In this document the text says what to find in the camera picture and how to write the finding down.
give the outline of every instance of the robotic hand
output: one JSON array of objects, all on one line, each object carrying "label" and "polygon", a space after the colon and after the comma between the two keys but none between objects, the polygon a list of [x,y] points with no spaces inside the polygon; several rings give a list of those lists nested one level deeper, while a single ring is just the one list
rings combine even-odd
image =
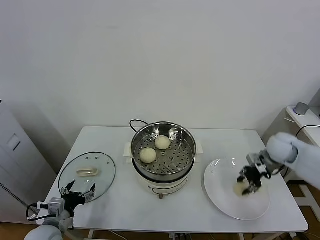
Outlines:
[{"label": "robotic hand", "polygon": [[90,190],[84,193],[71,191],[74,184],[75,181],[72,181],[61,189],[61,198],[54,197],[48,204],[38,202],[31,205],[39,210],[48,209],[48,216],[29,217],[29,207],[27,208],[26,215],[29,221],[40,219],[45,219],[45,221],[41,226],[30,231],[24,240],[63,240],[62,233],[73,228],[75,208],[90,202],[95,197],[96,184],[93,184]]},{"label": "robotic hand", "polygon": [[238,183],[244,179],[249,182],[249,187],[242,195],[255,193],[262,186],[262,177],[270,179],[285,166],[320,189],[320,148],[306,144],[290,134],[280,132],[272,136],[265,150],[249,154],[247,159],[253,159],[253,163],[245,166],[237,179]]}]

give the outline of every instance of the glass lid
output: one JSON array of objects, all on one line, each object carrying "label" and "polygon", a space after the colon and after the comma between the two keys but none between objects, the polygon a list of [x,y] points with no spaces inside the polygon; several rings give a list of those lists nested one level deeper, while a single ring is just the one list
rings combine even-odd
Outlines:
[{"label": "glass lid", "polygon": [[62,171],[58,187],[60,193],[74,181],[71,192],[85,193],[95,184],[94,201],[108,191],[116,176],[112,158],[101,152],[88,152],[73,159]]}]

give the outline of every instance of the power cord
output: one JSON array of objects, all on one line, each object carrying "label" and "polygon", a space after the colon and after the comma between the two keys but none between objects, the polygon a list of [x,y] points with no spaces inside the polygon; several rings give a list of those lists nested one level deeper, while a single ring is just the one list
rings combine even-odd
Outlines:
[{"label": "power cord", "polygon": [[[311,127],[311,128],[320,128],[320,125],[305,125],[305,126],[301,127],[301,128],[296,132],[295,137],[298,137],[299,133],[300,133],[304,128],[309,128],[309,127]],[[289,168],[287,167],[287,168],[286,168],[286,171],[285,171],[285,173],[284,173],[284,175],[283,175],[283,178],[285,178],[285,177],[287,176],[288,172],[289,172]]]},{"label": "power cord", "polygon": [[122,238],[122,239],[124,239],[124,240],[128,240],[128,239],[126,239],[124,236],[121,236],[120,234],[118,234],[118,233],[115,233],[114,231],[109,231],[110,233],[113,233],[114,235],[117,235],[119,238]]},{"label": "power cord", "polygon": [[320,126],[319,125],[305,125],[305,126],[303,126],[303,127],[301,127],[300,129],[299,129],[299,131],[296,133],[296,137],[299,135],[299,133],[304,129],[304,128],[309,128],[309,127],[314,127],[314,128],[320,128]]},{"label": "power cord", "polygon": [[317,238],[317,239],[320,239],[319,236],[317,236],[317,235],[315,235],[315,234],[313,234],[313,233],[310,233],[310,232],[303,232],[302,234],[309,234],[309,235],[311,235],[311,236],[314,236],[314,237]]}]

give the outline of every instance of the steamed bun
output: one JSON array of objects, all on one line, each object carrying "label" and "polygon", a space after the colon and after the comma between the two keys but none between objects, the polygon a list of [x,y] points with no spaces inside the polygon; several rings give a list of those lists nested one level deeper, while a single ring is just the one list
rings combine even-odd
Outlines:
[{"label": "steamed bun", "polygon": [[146,147],[140,152],[140,159],[145,164],[152,163],[154,160],[156,160],[156,156],[156,151],[150,147]]},{"label": "steamed bun", "polygon": [[155,140],[155,146],[157,149],[166,150],[170,146],[170,140],[166,136],[158,136]]}]

